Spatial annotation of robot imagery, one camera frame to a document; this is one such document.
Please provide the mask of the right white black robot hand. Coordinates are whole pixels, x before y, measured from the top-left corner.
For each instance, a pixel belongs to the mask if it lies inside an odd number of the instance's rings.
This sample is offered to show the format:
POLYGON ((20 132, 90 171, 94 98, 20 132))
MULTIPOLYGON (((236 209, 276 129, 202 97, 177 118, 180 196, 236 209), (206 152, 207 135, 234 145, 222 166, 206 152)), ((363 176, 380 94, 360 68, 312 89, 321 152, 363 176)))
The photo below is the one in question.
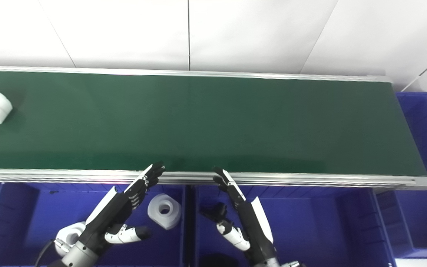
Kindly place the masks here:
POLYGON ((260 199, 256 197, 249 202, 229 172, 217 166, 213 170, 216 173, 213 181, 228 194, 242 226, 236 227, 227 218, 227 206, 223 202, 202 208, 201 214, 213 221, 217 231, 244 253, 250 267, 278 267, 274 238, 260 199))

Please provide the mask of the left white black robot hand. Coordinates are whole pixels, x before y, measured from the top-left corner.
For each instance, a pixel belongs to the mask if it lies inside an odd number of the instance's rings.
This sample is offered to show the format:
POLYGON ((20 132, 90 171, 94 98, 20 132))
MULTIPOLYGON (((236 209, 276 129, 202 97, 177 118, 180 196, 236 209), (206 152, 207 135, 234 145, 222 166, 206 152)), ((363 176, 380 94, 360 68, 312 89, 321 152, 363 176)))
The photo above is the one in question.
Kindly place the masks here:
POLYGON ((158 184, 164 173, 163 162, 147 167, 122 192, 113 187, 99 202, 86 220, 85 230, 76 247, 84 252, 102 256, 113 244, 127 244, 151 237, 147 226, 130 227, 126 224, 138 206, 144 201, 147 192, 158 184))

